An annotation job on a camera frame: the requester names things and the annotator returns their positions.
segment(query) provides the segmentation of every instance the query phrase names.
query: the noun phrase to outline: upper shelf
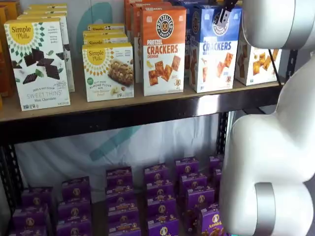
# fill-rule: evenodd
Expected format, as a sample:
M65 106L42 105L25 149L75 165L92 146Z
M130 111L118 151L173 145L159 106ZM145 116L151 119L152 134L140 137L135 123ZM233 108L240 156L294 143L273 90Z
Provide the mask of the upper shelf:
M0 144L22 143L91 133L167 120L210 115L276 104L281 87L267 83L246 87L234 81L233 89L195 93L189 85L183 93L143 96L140 84L135 97L86 101L84 85L76 83L71 106L22 112L17 93L3 99L0 111Z

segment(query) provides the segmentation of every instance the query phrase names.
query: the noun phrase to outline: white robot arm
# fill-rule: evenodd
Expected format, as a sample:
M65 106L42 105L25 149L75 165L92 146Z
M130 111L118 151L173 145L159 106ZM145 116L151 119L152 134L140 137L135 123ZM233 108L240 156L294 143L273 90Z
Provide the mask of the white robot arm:
M244 0L242 21L255 47L315 49L314 0ZM283 87L273 114L245 116L233 125L220 186L227 232L307 234L314 212L303 183L315 173L314 74L312 57Z

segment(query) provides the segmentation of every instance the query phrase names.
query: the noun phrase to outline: pretzel crackers logo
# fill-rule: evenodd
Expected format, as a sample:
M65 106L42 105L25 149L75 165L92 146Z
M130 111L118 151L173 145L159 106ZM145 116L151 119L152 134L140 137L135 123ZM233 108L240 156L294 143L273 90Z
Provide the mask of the pretzel crackers logo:
M174 30L174 22L172 17L167 14L161 15L157 20L157 34L161 38L168 38Z

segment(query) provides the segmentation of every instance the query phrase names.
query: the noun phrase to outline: snack box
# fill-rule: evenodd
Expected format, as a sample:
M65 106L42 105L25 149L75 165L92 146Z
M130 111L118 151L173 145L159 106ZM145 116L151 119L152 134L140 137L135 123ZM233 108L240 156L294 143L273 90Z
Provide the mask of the snack box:
M22 111L70 105L60 20L13 20L4 28Z
M282 51L273 49L271 52L276 69L279 70ZM236 61L235 78L246 86L277 81L268 49L247 44L243 30L240 32Z
M124 33L95 35L93 37L85 37L84 45L99 45L104 43L128 43L128 38Z
M176 199L174 197L174 194L149 197L147 199L147 203L148 216L176 213Z
M82 55L88 102L134 97L130 43L84 45Z
M72 198L91 198L90 179L88 176L75 178L62 183L63 200Z
M108 224L108 236L141 236L139 219Z
M152 216L147 222L148 236L179 235L179 219L175 214Z
M33 227L27 230L14 230L9 233L9 236L47 236L47 231L45 227Z
M183 92L186 9L143 7L140 21L144 95Z
M100 36L100 35L108 35L108 34L125 34L123 29L105 29L105 30L85 30L83 31L83 38L85 37L94 37L94 36Z
M174 185L169 179L158 180L147 183L147 196L154 197L159 195L174 194Z
M108 222L124 223L128 220L139 218L137 200L133 199L123 203L108 205Z
M219 205L198 208L197 214L197 235L227 236L221 222Z
M92 235L90 215L70 217L60 220L57 226L57 236Z
M221 9L220 5L199 5L190 12L192 32L189 83L196 92L233 87L242 8L233 8L225 28L214 23L220 16Z
M160 179L169 179L169 172L165 163L150 166L144 170L144 179L146 183L154 182Z
M91 215L91 199L73 198L68 201L60 202L58 205L59 219L67 219L80 215Z
M48 13L43 14L39 12L30 12L29 14L23 14L18 17L19 20L26 20L26 19L34 19L34 18L59 18L60 19L60 26L61 26L61 34L63 38L63 48L64 48L64 61L67 68L67 78L68 78L68 86L69 92L74 92L74 79L73 79L73 69L72 69L72 59L71 59L71 52L70 52L70 41L68 35L68 26L67 26L67 13Z
M106 190L106 202L108 204L123 203L134 199L133 186L109 186Z
M123 24L89 24L88 30L118 30L121 29L125 33L125 27Z
M107 186L132 184L131 167L106 170Z

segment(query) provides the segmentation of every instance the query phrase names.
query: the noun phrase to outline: purple snack box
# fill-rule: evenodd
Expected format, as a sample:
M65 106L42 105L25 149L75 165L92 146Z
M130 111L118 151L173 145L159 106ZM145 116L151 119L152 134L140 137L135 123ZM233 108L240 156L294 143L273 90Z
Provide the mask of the purple snack box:
M198 209L197 235L227 236L221 222L219 205Z
M144 179L146 183L151 183L160 179L169 179L168 168L165 163L148 167L144 170Z
M147 196L174 195L174 185L169 179L147 183Z
M175 214L176 213L176 199L174 195L160 195L157 197L148 198L148 216L158 214Z
M57 236L92 235L91 216L82 215L59 221Z
M75 178L62 183L63 200L72 198L91 198L91 188L89 177Z
M107 187L132 185L131 167L122 167L106 171Z
M139 220L132 219L125 223L115 222L108 224L108 236L141 236Z
M73 198L60 202L58 206L58 216L60 220L79 215L91 214L91 200L89 198Z
M106 190L107 204L123 203L134 199L132 185L109 187Z
M148 219L148 236L178 236L179 220L175 214L157 215Z
M137 200L130 200L120 204L108 205L108 222L119 221L125 223L128 220L139 218Z

